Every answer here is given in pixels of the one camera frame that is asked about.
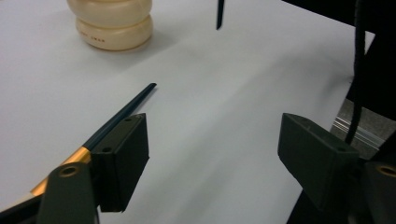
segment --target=black stick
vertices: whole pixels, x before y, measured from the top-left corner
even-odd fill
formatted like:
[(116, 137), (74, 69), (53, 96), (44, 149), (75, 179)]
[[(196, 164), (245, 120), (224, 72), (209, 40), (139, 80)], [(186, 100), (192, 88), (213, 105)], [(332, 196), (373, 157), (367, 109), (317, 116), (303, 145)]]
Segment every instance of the black stick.
[(146, 96), (154, 89), (157, 84), (151, 83), (143, 89), (136, 97), (129, 102), (123, 109), (105, 123), (96, 133), (93, 134), (82, 146), (88, 150), (93, 149), (120, 121), (131, 115), (132, 112), (145, 100)]

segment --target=screw hole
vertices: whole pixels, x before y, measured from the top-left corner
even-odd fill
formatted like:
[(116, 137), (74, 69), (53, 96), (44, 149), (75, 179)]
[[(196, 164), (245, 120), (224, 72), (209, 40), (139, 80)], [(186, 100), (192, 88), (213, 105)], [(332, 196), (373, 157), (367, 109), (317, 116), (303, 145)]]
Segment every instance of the screw hole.
[(111, 151), (111, 147), (105, 147), (102, 149), (102, 152), (110, 152)]
[(75, 175), (76, 173), (78, 173), (77, 166), (67, 166), (61, 170), (61, 172), (59, 173), (59, 176), (69, 177), (69, 176)]
[(343, 147), (338, 147), (337, 150), (338, 150), (338, 151), (342, 151), (342, 152), (347, 151), (347, 150), (346, 150), (345, 148), (343, 148)]

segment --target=white tabletop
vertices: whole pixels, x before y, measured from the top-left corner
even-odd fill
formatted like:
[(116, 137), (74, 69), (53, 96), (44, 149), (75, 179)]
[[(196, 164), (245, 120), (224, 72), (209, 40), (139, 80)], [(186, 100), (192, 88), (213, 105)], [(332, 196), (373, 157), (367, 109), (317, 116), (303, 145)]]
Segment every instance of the white tabletop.
[(150, 160), (102, 223), (285, 223), (301, 191), (276, 150), (282, 113), (330, 130), (354, 29), (280, 0), (153, 1), (139, 50), (87, 45), (65, 1), (0, 1), (0, 207), (28, 192), (150, 82)]

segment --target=brass insert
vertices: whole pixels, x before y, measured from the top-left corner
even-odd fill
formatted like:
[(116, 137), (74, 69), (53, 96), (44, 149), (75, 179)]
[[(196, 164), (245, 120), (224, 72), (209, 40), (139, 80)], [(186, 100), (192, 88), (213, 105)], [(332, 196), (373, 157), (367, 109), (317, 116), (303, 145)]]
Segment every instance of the brass insert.
[[(64, 162), (62, 162), (61, 165), (65, 165), (70, 162), (84, 162), (88, 163), (91, 161), (91, 152), (85, 148), (85, 147), (80, 147), (77, 149), (69, 158), (67, 158)], [(35, 186), (30, 192), (35, 195), (41, 195), (46, 191), (46, 186), (47, 186), (48, 179), (45, 178), (43, 179), (37, 186)]]

